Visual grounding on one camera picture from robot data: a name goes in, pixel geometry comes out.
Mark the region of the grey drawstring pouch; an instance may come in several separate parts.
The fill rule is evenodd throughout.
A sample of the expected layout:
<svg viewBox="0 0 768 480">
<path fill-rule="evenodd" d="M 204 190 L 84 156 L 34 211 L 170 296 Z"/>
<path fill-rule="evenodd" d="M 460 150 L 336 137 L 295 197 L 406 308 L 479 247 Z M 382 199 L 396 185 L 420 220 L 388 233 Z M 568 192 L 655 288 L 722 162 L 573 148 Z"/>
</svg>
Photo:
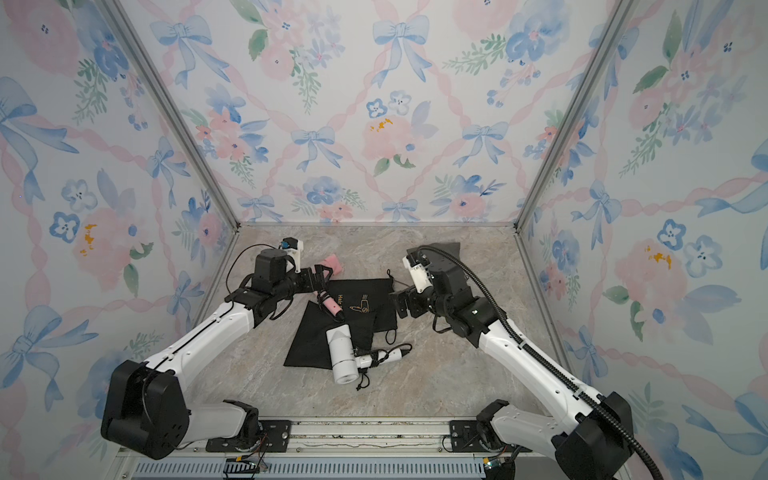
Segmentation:
<svg viewBox="0 0 768 480">
<path fill-rule="evenodd" d="M 426 265 L 439 259 L 458 259 L 460 251 L 461 244 L 459 242 L 432 243 L 408 249 L 405 258 L 410 266 L 417 263 Z"/>
</svg>

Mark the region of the plain black pouch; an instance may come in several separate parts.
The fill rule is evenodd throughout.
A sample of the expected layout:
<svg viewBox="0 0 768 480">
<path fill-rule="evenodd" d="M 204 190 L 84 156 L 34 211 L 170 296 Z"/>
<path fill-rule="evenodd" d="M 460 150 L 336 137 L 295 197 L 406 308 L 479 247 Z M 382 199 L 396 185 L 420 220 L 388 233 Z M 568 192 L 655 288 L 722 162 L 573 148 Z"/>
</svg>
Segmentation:
<svg viewBox="0 0 768 480">
<path fill-rule="evenodd" d="M 373 342 L 375 314 L 347 309 L 344 315 L 353 348 L 369 350 Z M 308 302 L 283 366 L 330 370 L 326 332 L 339 326 L 341 323 L 333 320 L 318 304 Z"/>
</svg>

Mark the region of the white hair dryer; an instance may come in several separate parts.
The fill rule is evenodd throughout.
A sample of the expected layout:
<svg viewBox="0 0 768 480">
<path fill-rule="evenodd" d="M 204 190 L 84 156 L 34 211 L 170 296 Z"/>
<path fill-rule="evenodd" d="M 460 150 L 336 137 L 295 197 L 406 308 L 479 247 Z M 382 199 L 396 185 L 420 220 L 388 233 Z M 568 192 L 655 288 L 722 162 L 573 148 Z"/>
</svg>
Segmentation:
<svg viewBox="0 0 768 480">
<path fill-rule="evenodd" d="M 334 382 L 338 385 L 355 383 L 357 391 L 370 386 L 370 370 L 398 362 L 413 350 L 411 343 L 402 343 L 388 350 L 376 349 L 358 354 L 353 347 L 348 325 L 328 330 L 326 339 Z"/>
</svg>

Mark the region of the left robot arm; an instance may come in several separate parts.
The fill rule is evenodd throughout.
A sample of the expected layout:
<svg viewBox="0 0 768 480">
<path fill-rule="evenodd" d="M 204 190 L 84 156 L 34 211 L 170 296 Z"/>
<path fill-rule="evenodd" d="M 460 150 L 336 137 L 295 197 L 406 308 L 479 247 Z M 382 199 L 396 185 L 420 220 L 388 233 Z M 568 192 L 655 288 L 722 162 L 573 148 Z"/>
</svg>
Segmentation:
<svg viewBox="0 0 768 480">
<path fill-rule="evenodd" d="M 256 407 L 236 400 L 193 404 L 186 390 L 219 354 L 265 320 L 284 314 L 298 294 L 319 293 L 335 270 L 304 267 L 302 249 L 261 251 L 254 270 L 206 320 L 142 362 L 113 371 L 100 433 L 104 440 L 160 460 L 186 444 L 221 440 L 237 451 L 262 443 Z"/>
</svg>

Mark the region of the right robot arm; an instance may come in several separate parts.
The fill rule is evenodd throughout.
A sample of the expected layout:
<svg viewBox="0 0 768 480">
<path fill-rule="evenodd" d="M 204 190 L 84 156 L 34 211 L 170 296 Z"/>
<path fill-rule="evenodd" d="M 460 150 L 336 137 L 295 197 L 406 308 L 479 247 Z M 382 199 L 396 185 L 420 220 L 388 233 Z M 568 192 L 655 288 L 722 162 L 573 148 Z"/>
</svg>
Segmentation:
<svg viewBox="0 0 768 480">
<path fill-rule="evenodd" d="M 547 410 L 533 414 L 497 400 L 478 415 L 481 438 L 494 449 L 506 444 L 544 455 L 569 479 L 611 479 L 619 472 L 633 453 L 625 400 L 616 393 L 603 396 L 554 362 L 488 290 L 472 293 L 473 273 L 453 263 L 403 263 L 412 284 L 394 295 L 399 315 L 444 318 L 449 331 L 503 365 Z"/>
</svg>

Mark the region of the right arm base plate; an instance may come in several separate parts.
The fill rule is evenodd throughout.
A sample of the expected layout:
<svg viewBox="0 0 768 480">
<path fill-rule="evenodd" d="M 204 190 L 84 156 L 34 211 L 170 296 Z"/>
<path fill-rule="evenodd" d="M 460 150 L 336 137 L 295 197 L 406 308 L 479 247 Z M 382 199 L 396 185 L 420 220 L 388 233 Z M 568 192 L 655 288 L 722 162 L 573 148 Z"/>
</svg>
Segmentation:
<svg viewBox="0 0 768 480">
<path fill-rule="evenodd" d="M 450 453 L 483 453 L 491 456 L 511 453 L 518 446 L 504 443 L 487 422 L 477 420 L 451 420 L 449 433 L 443 438 L 442 448 Z"/>
</svg>

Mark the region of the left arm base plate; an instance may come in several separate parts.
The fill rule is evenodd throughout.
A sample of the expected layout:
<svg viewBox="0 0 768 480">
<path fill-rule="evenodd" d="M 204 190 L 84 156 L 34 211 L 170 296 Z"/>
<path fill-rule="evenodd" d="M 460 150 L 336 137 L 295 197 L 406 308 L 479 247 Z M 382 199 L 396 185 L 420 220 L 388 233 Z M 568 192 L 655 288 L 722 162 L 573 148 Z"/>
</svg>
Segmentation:
<svg viewBox="0 0 768 480">
<path fill-rule="evenodd" d="M 285 453 L 291 436 L 293 423 L 287 419 L 259 420 L 243 427 L 232 438 L 209 439 L 205 451 L 209 453 L 250 452 Z"/>
</svg>

